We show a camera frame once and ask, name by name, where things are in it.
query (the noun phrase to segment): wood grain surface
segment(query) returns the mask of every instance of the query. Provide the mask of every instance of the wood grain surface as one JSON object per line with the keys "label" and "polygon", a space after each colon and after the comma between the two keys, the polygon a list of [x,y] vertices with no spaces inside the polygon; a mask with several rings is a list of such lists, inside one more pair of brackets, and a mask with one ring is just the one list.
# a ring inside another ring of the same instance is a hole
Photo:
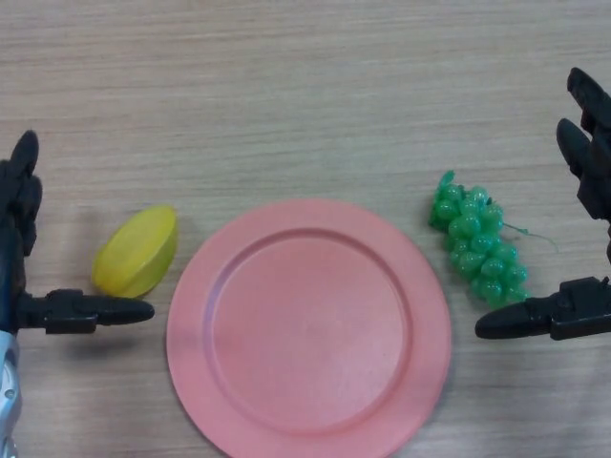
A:
{"label": "wood grain surface", "polygon": [[22,456],[222,456],[174,394],[169,302],[207,237],[296,197],[377,212],[444,284],[452,371],[396,457],[607,456],[609,337],[477,340],[485,308],[426,219],[436,181],[454,168],[459,182],[488,187],[512,224],[558,244],[516,237],[536,295],[609,271],[606,227],[577,202],[555,129],[579,119],[565,90],[571,67],[611,89],[610,24],[603,0],[0,2],[0,147],[7,156],[28,128],[41,141],[32,293],[91,290],[95,249],[148,204],[172,203],[181,225],[178,256],[149,297],[153,321],[19,336]]}

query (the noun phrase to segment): yellow fruit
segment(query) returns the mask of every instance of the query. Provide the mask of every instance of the yellow fruit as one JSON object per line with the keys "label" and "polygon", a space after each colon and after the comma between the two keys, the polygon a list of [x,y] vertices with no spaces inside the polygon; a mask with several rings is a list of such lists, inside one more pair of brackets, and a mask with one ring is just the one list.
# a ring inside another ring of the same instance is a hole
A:
{"label": "yellow fruit", "polygon": [[92,281],[109,296],[136,298],[153,289],[167,272],[178,245],[174,208],[155,205],[135,214],[102,246]]}

